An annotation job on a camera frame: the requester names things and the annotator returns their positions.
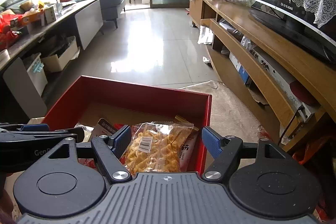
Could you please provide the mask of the yellow corn snack bag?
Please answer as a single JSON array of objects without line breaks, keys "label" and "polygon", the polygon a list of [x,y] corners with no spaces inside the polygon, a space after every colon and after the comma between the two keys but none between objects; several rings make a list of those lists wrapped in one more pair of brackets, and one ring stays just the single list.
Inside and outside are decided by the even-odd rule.
[{"label": "yellow corn snack bag", "polygon": [[132,176],[140,172],[181,172],[179,153],[194,125],[183,122],[146,122],[131,126],[131,141],[123,162]]}]

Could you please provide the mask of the gold foil snack packet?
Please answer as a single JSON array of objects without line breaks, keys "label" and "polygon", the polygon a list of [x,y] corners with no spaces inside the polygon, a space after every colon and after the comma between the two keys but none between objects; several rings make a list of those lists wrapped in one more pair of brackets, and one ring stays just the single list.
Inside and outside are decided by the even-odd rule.
[{"label": "gold foil snack packet", "polygon": [[110,136],[117,132],[117,129],[110,124],[104,118],[99,119],[98,123],[94,126],[89,140],[92,140],[94,137],[106,135]]}]

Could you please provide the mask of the clear rice cracker packet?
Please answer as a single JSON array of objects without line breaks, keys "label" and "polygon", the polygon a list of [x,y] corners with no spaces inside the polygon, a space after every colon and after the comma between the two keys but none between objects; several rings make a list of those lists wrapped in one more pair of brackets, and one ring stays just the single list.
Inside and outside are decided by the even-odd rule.
[{"label": "clear rice cracker packet", "polygon": [[92,131],[94,130],[93,127],[86,126],[80,123],[77,123],[75,127],[82,128],[84,131],[84,139],[83,142],[89,142],[91,139]]}]

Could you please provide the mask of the white red packet in box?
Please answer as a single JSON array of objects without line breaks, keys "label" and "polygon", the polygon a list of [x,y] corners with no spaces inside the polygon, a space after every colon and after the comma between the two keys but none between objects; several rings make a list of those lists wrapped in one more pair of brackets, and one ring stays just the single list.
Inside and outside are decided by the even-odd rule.
[{"label": "white red packet in box", "polygon": [[198,133],[192,132],[186,141],[183,143],[179,153],[179,165],[182,172],[187,171],[195,143],[197,141]]}]

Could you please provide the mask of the red cardboard box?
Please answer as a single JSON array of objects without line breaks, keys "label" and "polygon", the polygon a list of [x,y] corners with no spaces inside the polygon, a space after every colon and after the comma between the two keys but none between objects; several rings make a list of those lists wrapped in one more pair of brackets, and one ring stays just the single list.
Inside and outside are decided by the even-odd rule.
[{"label": "red cardboard box", "polygon": [[80,76],[43,119],[51,130],[95,126],[104,118],[111,124],[172,121],[180,116],[197,128],[210,123],[212,97],[187,90],[146,86]]}]

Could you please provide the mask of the dark coffee table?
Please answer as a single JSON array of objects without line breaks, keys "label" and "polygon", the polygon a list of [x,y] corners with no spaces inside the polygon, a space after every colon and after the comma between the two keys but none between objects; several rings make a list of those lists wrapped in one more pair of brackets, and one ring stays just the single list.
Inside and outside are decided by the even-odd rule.
[{"label": "dark coffee table", "polygon": [[46,114],[61,72],[46,70],[41,58],[59,50],[66,38],[76,37],[78,54],[86,49],[103,25],[100,0],[86,0],[63,10],[53,23],[19,39],[1,61],[1,122],[20,123]]}]

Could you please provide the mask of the white cardboard box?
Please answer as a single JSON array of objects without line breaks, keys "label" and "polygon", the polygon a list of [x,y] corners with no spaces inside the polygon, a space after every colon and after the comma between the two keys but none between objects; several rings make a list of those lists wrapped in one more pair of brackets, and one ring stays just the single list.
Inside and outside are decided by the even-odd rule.
[{"label": "white cardboard box", "polygon": [[47,71],[51,73],[61,72],[77,52],[76,37],[70,36],[66,38],[66,41],[59,50],[52,55],[41,58],[41,61]]}]

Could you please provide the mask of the wooden TV stand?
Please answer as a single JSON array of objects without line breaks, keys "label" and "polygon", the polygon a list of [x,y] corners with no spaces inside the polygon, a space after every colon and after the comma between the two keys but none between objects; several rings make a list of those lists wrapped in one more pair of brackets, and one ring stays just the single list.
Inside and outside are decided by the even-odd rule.
[{"label": "wooden TV stand", "polygon": [[219,77],[282,148],[335,136],[335,71],[224,0],[190,0],[193,23],[214,34],[207,48]]}]

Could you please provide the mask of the red plastic bag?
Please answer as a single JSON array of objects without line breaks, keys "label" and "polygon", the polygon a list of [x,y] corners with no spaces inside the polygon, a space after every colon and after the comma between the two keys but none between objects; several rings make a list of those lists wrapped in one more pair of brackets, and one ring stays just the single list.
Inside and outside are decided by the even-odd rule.
[{"label": "red plastic bag", "polygon": [[22,15],[3,14],[1,15],[1,45],[0,50],[3,51],[11,47],[19,38],[20,32],[11,30],[10,22],[17,21],[20,24]]}]

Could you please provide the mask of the grey sofa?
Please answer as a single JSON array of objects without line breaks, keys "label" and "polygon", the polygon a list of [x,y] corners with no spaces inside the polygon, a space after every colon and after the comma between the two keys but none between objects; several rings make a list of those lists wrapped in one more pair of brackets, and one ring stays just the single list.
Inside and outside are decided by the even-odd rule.
[{"label": "grey sofa", "polygon": [[102,19],[106,22],[113,22],[118,28],[117,20],[125,10],[126,0],[100,0]]}]

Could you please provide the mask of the black television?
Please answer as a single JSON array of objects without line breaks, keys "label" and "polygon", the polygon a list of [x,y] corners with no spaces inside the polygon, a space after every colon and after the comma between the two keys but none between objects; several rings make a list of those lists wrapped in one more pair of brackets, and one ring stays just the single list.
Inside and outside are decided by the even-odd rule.
[{"label": "black television", "polygon": [[326,64],[335,65],[335,0],[255,0],[257,21]]}]

